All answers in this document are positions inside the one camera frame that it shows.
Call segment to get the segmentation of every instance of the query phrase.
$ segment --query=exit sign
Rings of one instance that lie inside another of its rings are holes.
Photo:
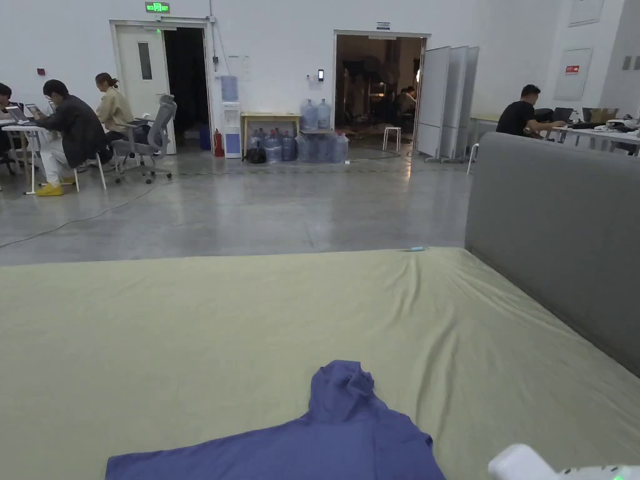
[[[171,13],[169,4],[164,2],[145,2],[145,11],[147,13]]]

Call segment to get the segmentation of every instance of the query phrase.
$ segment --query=mattress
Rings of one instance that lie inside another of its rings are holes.
[[[516,442],[640,464],[640,379],[465,250],[5,267],[0,292],[3,479],[99,480],[112,455],[286,422],[334,359],[449,479]]]

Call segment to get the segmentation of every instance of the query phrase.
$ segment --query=gray mesh office chair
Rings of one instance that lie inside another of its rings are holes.
[[[121,177],[125,172],[142,172],[142,175],[149,173],[150,178],[146,182],[150,184],[156,177],[157,173],[165,173],[170,179],[172,173],[170,170],[156,168],[156,160],[162,159],[166,155],[166,149],[169,145],[169,135],[167,125],[175,118],[175,112],[178,105],[173,101],[172,95],[162,95],[160,98],[160,108],[153,120],[151,128],[147,134],[148,143],[141,143],[140,134],[144,125],[148,125],[151,120],[147,118],[137,118],[135,122],[126,124],[127,140],[116,140],[111,143],[118,157],[123,157],[121,161],[116,162],[116,183],[120,183]],[[129,154],[134,154],[138,165],[133,168],[126,168],[125,164]],[[143,158],[147,156],[152,165],[146,165]]]

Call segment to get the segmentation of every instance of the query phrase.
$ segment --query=gray headboard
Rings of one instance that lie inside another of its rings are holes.
[[[640,376],[640,159],[483,137],[466,248]]]

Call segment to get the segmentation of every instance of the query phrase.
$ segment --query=laptop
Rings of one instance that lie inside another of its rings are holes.
[[[572,114],[573,108],[556,108],[554,110],[554,122],[564,122],[568,124]]]
[[[18,125],[26,125],[29,127],[35,127],[36,123],[30,122],[26,117],[22,109],[18,106],[12,105],[6,108],[9,115],[13,117],[13,119],[18,122]]]
[[[37,115],[44,115],[42,110],[40,110],[35,103],[27,103],[24,107],[29,110],[34,117]]]

